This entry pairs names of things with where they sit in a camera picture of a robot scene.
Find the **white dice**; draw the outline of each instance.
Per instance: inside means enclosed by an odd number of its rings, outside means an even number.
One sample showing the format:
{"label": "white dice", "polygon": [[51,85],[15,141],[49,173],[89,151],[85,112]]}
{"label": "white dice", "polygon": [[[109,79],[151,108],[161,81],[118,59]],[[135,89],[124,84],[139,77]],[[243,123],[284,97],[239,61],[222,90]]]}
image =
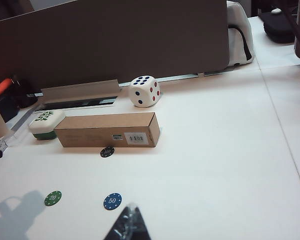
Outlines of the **white dice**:
{"label": "white dice", "polygon": [[129,98],[139,108],[146,108],[158,102],[159,83],[153,76],[139,76],[133,79],[129,87]]}

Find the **chip number 50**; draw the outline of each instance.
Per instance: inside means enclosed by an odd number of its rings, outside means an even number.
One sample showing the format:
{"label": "chip number 50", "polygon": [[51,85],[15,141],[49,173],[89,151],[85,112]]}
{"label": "chip number 50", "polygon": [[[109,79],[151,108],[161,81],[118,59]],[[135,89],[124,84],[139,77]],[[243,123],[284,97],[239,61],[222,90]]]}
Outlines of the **chip number 50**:
{"label": "chip number 50", "polygon": [[110,198],[108,204],[114,204],[116,202],[115,198]]}

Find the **barcode label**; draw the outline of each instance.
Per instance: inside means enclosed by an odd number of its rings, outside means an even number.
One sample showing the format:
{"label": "barcode label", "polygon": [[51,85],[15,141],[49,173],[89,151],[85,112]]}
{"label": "barcode label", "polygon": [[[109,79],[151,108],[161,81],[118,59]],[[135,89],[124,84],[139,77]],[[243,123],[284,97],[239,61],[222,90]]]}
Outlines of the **barcode label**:
{"label": "barcode label", "polygon": [[125,132],[124,133],[126,142],[129,145],[148,145],[148,138],[145,132]]}

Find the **poker chip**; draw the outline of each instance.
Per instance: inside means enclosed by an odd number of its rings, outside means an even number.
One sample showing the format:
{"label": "poker chip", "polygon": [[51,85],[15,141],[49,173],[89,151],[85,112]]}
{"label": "poker chip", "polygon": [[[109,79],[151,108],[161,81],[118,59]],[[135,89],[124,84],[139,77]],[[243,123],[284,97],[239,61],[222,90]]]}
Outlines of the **poker chip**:
{"label": "poker chip", "polygon": [[49,193],[48,196],[46,196],[46,198],[45,198],[45,200],[44,200],[44,204],[45,204],[46,206],[48,206],[48,207],[49,207],[49,206],[53,206],[53,205],[55,205],[57,202],[60,201],[61,196],[62,196],[62,194],[61,194],[60,191],[53,191],[53,192]]}
{"label": "poker chip", "polygon": [[111,193],[103,201],[103,206],[107,210],[114,210],[120,206],[122,197],[119,193]]}
{"label": "poker chip", "polygon": [[115,149],[113,147],[106,147],[104,149],[102,149],[102,151],[100,152],[101,157],[103,158],[107,158],[110,157],[112,154],[114,154]]}

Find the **brown cardboard box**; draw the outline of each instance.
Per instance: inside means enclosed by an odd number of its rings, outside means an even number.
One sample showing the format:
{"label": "brown cardboard box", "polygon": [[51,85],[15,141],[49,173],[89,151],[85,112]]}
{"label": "brown cardboard box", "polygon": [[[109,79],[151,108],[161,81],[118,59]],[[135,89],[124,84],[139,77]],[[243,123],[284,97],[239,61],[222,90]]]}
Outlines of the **brown cardboard box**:
{"label": "brown cardboard box", "polygon": [[160,135],[154,112],[66,116],[54,132],[65,148],[153,148]]}

